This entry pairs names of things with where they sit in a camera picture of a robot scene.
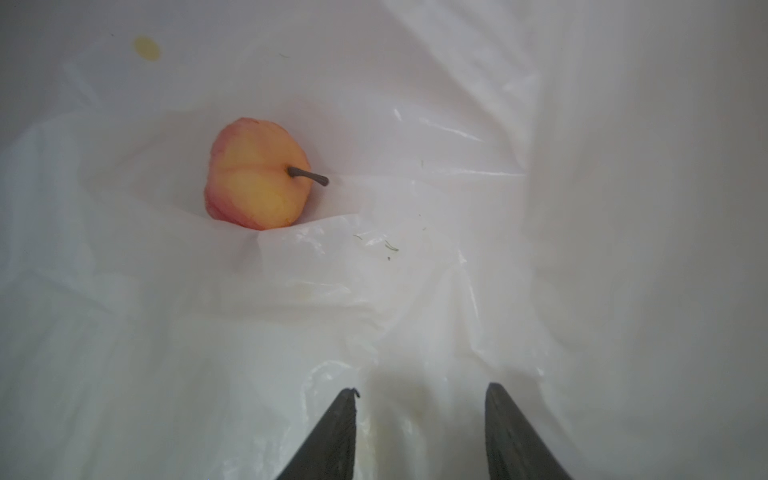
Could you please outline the white plastic bag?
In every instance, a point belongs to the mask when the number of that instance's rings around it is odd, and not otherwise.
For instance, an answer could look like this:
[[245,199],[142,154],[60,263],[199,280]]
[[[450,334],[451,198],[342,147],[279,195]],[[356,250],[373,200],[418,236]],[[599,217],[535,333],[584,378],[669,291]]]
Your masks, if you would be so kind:
[[[299,219],[205,209],[230,123]],[[501,384],[574,479],[767,475],[763,1],[5,1],[1,475],[485,479]]]

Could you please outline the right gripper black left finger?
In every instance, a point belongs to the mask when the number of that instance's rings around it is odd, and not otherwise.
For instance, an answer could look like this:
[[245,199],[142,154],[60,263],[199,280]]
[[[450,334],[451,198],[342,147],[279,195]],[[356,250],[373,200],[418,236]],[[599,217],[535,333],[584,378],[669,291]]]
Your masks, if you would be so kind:
[[352,480],[356,450],[354,388],[342,389],[277,480]]

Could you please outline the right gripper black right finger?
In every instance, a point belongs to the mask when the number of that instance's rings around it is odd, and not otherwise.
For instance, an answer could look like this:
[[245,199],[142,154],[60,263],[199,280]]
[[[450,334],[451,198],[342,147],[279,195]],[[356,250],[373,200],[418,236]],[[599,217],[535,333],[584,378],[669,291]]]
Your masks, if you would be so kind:
[[485,394],[485,450],[491,480],[571,480],[507,390]]

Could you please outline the small yellow red apple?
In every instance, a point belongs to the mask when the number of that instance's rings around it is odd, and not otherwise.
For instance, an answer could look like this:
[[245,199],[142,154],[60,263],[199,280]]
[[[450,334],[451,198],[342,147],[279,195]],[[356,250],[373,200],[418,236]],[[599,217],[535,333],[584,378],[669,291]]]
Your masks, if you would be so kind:
[[216,220],[248,229],[288,227],[301,216],[312,186],[328,177],[280,125],[240,118],[217,135],[210,151],[204,203]]

